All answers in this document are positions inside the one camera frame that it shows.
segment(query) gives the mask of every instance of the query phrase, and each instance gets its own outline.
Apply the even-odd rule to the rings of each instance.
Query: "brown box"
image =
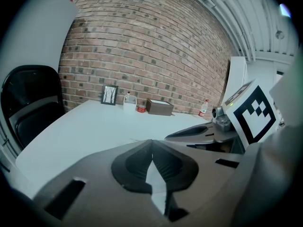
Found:
[[[171,116],[173,108],[174,105],[168,102],[163,102],[158,100],[153,100],[152,102],[150,99],[147,99],[146,102],[146,110],[149,114]]]

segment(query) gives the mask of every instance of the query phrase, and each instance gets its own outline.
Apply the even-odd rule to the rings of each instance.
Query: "white wall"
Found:
[[[61,50],[78,8],[70,0],[28,0],[20,8],[0,45],[0,86],[7,75],[22,65],[47,65],[58,70]],[[0,107],[0,123],[13,149],[17,143],[9,132]],[[9,156],[6,144],[2,154]]]
[[[245,57],[232,56],[228,81],[222,102],[229,99],[247,80],[247,66]]]
[[[275,61],[256,60],[247,63],[248,80],[258,79],[263,90],[267,92],[276,84],[276,72],[286,72],[290,65]]]
[[[290,69],[270,91],[285,125],[303,124],[303,52],[299,49]]]

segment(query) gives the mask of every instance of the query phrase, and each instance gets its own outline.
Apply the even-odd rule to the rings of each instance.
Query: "chair backrest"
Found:
[[[25,148],[64,114],[58,73],[49,66],[15,68],[3,83],[1,107],[12,135]]]

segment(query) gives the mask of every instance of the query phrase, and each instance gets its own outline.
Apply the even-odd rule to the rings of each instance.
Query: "white desk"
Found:
[[[17,157],[18,169],[31,184],[30,192],[23,192],[32,198],[49,180],[89,154],[137,140],[163,140],[207,122],[199,116],[174,115],[127,115],[121,105],[81,104],[48,126]]]

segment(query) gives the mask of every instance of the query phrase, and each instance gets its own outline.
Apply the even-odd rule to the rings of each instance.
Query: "framed picture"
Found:
[[[107,105],[116,105],[117,91],[118,86],[104,85],[101,103]]]

